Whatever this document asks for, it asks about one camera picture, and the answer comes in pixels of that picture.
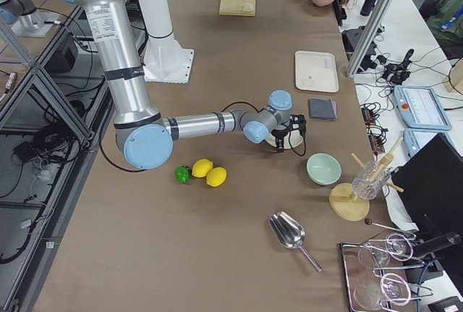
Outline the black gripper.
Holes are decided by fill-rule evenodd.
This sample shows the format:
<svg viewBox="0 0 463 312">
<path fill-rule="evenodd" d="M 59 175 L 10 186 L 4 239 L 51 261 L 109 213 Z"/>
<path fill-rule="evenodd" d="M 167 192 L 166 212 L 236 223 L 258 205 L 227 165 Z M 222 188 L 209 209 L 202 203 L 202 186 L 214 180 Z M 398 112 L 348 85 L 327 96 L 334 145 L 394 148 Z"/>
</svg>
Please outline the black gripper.
<svg viewBox="0 0 463 312">
<path fill-rule="evenodd" d="M 273 144 L 277 153 L 284 152 L 284 146 L 299 146 L 305 142 L 306 119 L 303 114 L 291 114 L 289 121 L 273 130 Z"/>
</svg>

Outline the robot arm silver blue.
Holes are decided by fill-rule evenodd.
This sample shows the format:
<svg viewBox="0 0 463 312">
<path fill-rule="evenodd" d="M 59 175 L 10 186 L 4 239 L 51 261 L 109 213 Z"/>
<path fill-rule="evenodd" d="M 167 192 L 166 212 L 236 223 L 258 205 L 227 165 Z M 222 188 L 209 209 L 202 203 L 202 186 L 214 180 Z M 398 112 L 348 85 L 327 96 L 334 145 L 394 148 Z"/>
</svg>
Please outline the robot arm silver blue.
<svg viewBox="0 0 463 312">
<path fill-rule="evenodd" d="M 44 38 L 51 29 L 32 0 L 1 0 L 1 20 L 19 37 Z"/>
<path fill-rule="evenodd" d="M 292 97 L 275 90 L 267 106 L 255 113 L 240 109 L 183 117 L 163 117 L 150 102 L 147 81 L 186 83 L 194 57 L 174 37 L 167 0 L 138 0 L 148 42 L 144 53 L 136 46 L 127 0 L 66 0 L 81 6 L 101 59 L 104 77 L 116 107 L 116 144 L 138 169 L 165 163 L 174 141 L 241 131 L 260 143 L 273 136 L 281 150 L 290 134 L 305 133 L 305 118 L 292 113 Z"/>
</svg>

